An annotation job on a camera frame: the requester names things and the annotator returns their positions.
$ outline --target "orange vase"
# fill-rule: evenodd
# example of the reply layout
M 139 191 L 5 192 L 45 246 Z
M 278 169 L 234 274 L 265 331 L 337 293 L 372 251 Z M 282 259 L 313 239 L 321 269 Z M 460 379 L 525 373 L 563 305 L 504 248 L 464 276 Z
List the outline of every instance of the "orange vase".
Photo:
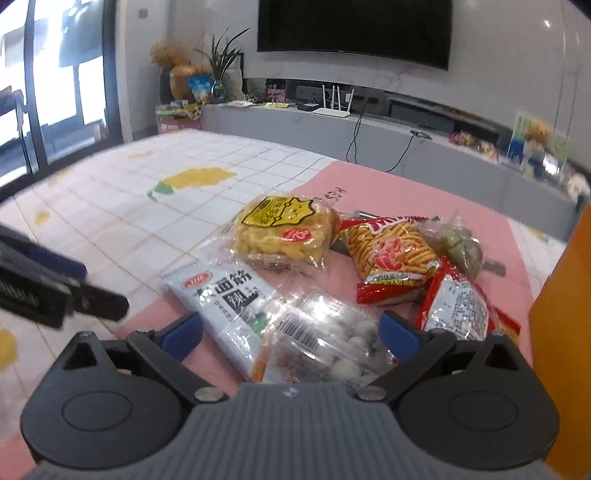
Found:
M 188 100 L 195 103 L 193 92 L 189 88 L 189 78 L 198 73 L 198 68 L 192 65 L 176 65 L 170 70 L 170 91 L 176 100 Z

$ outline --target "barcode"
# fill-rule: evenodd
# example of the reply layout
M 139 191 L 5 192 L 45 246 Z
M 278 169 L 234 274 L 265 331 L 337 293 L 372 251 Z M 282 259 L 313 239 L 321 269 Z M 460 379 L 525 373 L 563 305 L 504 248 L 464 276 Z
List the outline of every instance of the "barcode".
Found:
M 318 350 L 318 329 L 309 325 L 306 319 L 294 314 L 288 314 L 281 319 L 277 329 L 309 350 L 313 352 Z

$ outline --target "red snack bag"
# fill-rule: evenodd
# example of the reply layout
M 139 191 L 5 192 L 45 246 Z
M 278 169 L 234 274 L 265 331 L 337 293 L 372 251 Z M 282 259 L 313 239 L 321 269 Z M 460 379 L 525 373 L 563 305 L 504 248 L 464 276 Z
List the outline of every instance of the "red snack bag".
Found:
M 440 262 L 418 315 L 417 327 L 426 332 L 441 328 L 460 340 L 484 340 L 490 331 L 499 328 L 496 309 L 482 289 L 446 257 Z
M 509 317 L 505 312 L 495 307 L 497 316 L 499 317 L 499 330 L 507 335 L 514 344 L 519 346 L 519 333 L 521 332 L 521 325 Z
M 414 300 L 439 262 L 415 223 L 418 217 L 346 220 L 340 236 L 363 280 L 357 303 L 393 304 Z

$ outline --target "sliding glass door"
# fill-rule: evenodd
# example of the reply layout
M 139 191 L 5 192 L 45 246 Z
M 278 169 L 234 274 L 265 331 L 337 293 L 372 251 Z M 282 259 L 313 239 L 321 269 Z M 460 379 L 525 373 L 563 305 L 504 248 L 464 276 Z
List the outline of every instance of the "sliding glass door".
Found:
M 0 14 L 0 200 L 122 142 L 114 31 L 115 0 L 15 0 Z

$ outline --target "pink tablecloth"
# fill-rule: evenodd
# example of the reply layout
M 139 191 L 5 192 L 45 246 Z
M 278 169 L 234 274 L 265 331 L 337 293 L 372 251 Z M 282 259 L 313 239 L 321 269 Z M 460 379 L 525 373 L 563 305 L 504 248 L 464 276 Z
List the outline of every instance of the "pink tablecloth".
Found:
M 482 242 L 488 258 L 502 262 L 507 275 L 483 273 L 480 283 L 493 303 L 522 327 L 520 347 L 531 362 L 527 315 L 533 302 L 527 272 L 507 218 L 476 203 L 370 168 L 334 162 L 295 190 L 298 194 L 324 198 L 341 212 L 364 210 L 377 215 L 449 216 L 455 211 Z M 322 287 L 334 296 L 352 301 L 357 275 L 349 258 L 329 253 L 326 271 L 319 274 Z M 166 294 L 121 326 L 122 338 L 138 326 L 159 329 L 185 312 L 172 295 Z M 210 337 L 183 362 L 206 381 L 234 395 L 242 379 Z M 33 466 L 20 435 L 0 450 L 2 480 L 17 480 Z

